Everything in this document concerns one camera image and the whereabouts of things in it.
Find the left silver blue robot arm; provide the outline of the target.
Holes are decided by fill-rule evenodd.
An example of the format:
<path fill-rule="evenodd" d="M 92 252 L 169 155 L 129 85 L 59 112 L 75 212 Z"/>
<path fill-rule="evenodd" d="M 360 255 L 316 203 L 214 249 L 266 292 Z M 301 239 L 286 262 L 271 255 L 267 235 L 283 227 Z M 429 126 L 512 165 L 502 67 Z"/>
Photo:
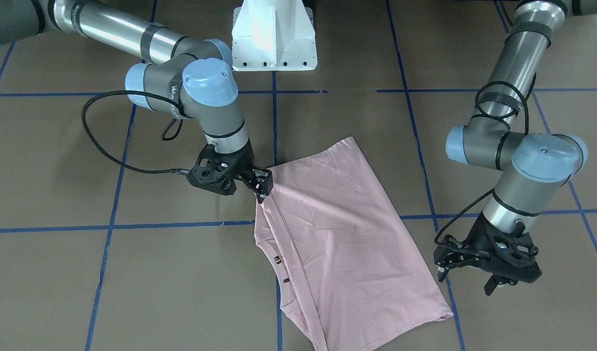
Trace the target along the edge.
<path fill-rule="evenodd" d="M 557 189 L 581 172 L 589 152 L 574 134 L 531 133 L 528 99 L 554 33 L 567 18 L 592 14 L 597 0 L 521 0 L 515 8 L 469 122 L 452 128 L 445 142 L 451 160 L 502 174 L 481 195 L 486 204 L 464 240 L 444 229 L 437 233 L 439 282 L 452 269 L 475 267 L 491 274 L 484 286 L 491 295 L 500 285 L 531 284 L 541 276 L 531 229 Z"/>

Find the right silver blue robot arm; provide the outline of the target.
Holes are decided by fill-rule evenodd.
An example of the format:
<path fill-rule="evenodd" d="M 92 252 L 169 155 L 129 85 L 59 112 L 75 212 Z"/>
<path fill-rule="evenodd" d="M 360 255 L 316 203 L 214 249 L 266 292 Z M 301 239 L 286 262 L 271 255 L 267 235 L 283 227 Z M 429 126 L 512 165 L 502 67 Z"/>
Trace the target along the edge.
<path fill-rule="evenodd" d="M 51 31 L 78 34 L 142 60 L 125 76 L 125 88 L 98 94 L 82 107 L 82 125 L 109 160 L 143 174 L 179 174 L 199 189 L 232 195 L 240 181 L 262 203 L 273 189 L 270 170 L 257 167 L 239 90 L 233 56 L 221 40 L 197 41 L 168 27 L 110 7 L 99 0 L 0 0 L 0 47 Z M 109 154 L 91 133 L 89 107 L 111 96 L 172 115 L 182 124 L 195 119 L 206 144 L 190 169 L 147 170 Z"/>

